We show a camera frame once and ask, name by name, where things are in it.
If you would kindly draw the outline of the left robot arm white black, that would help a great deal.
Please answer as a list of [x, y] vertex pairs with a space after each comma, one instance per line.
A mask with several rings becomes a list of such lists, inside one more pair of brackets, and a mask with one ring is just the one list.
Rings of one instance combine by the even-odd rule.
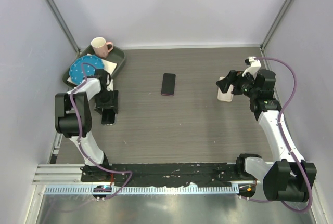
[[108, 90], [110, 84], [109, 73], [97, 69], [93, 76], [85, 76], [71, 91], [55, 96], [56, 131], [71, 140], [83, 156], [82, 174], [100, 182], [110, 178], [111, 168], [92, 134], [89, 102], [95, 101], [95, 111], [101, 115], [102, 125], [113, 125], [118, 114], [119, 92]]

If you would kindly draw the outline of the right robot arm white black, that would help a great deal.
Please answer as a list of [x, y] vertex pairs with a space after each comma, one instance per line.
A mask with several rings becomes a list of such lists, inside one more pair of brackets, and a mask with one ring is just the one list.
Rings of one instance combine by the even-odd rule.
[[245, 95], [250, 99], [250, 110], [263, 129], [268, 140], [274, 163], [268, 165], [258, 155], [242, 154], [235, 174], [246, 180], [250, 176], [259, 180], [269, 201], [312, 202], [312, 186], [317, 169], [306, 162], [293, 144], [284, 121], [283, 108], [274, 98], [276, 74], [261, 69], [256, 76], [231, 70], [216, 82], [222, 93], [232, 87], [233, 95]]

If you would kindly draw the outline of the purple smartphone black screen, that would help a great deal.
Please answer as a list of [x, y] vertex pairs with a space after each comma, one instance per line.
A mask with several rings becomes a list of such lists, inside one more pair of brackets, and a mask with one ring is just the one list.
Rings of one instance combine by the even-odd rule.
[[176, 75], [173, 73], [164, 73], [161, 86], [161, 95], [173, 96], [175, 92]]

